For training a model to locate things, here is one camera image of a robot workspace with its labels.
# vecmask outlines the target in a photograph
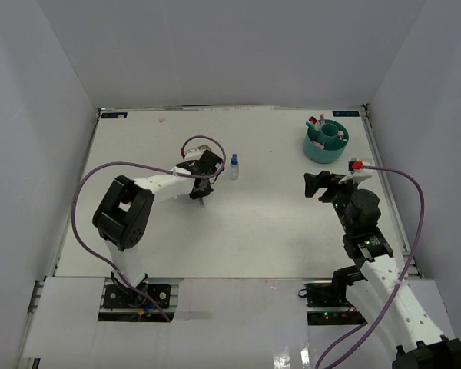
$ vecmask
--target small bottle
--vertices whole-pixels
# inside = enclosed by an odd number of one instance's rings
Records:
[[[237,161],[237,154],[232,154],[229,171],[230,179],[237,179],[239,177],[239,161]]]

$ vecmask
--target teal container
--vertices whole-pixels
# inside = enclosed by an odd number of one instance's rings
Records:
[[[340,123],[331,119],[325,119],[325,122],[326,124],[321,128],[321,131],[308,128],[304,139],[306,156],[321,164],[333,163],[337,160],[342,155],[349,140],[348,131]],[[343,131],[346,141],[337,137],[338,131]],[[324,145],[324,149],[318,148],[312,141]]]

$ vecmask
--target white tabletop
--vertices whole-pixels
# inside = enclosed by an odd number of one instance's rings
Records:
[[[141,259],[150,277],[160,278],[322,278],[353,262],[343,249],[343,229],[331,208],[304,197],[303,174],[322,170],[346,174],[352,157],[372,158],[361,118],[335,118],[350,142],[330,165],[303,153],[305,121],[333,118],[331,111],[130,111],[125,119],[98,123],[86,171],[108,161],[135,161],[172,168],[181,161],[180,146],[192,135],[209,135],[237,152],[236,181],[224,172],[204,199],[187,196],[152,208],[140,242]],[[195,141],[198,146],[205,141]],[[92,215],[118,175],[143,178],[153,172],[106,168],[85,185],[78,204],[78,225],[88,245],[108,257],[108,248],[91,223]],[[380,197],[380,229],[401,257],[401,236],[388,209],[380,177],[362,183]],[[110,275],[110,267],[87,254],[68,230],[57,276]]]

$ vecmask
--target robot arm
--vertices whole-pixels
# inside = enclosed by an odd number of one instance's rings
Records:
[[[379,198],[372,191],[358,188],[361,181],[372,176],[372,170],[350,170],[350,176],[328,171],[304,175],[307,198],[326,188],[319,200],[333,205],[345,231],[345,251],[355,264],[334,272],[332,287],[337,297],[350,302],[372,324],[399,285],[376,329],[393,358],[393,369],[461,369],[461,341],[449,340],[424,311],[410,286],[399,281],[393,250],[377,227]]]
[[[116,177],[94,214],[92,222],[105,240],[112,261],[132,286],[140,285],[147,278],[138,257],[138,242],[145,233],[152,206],[183,194],[201,199],[213,191],[208,179],[180,175],[213,175],[222,165],[222,159],[205,147],[188,151],[184,158],[186,161],[172,168],[173,175],[134,180],[124,175]],[[113,282],[132,294],[124,288],[117,273],[111,273]]]

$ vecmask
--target white wall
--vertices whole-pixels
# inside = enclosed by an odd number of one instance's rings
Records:
[[[96,107],[360,105],[424,0],[38,0]]]
[[[436,279],[461,338],[461,1],[427,0],[371,110],[384,164],[408,171],[425,190],[416,260]],[[416,192],[390,180],[413,237]]]
[[[18,354],[94,124],[37,2],[0,0],[0,369]]]

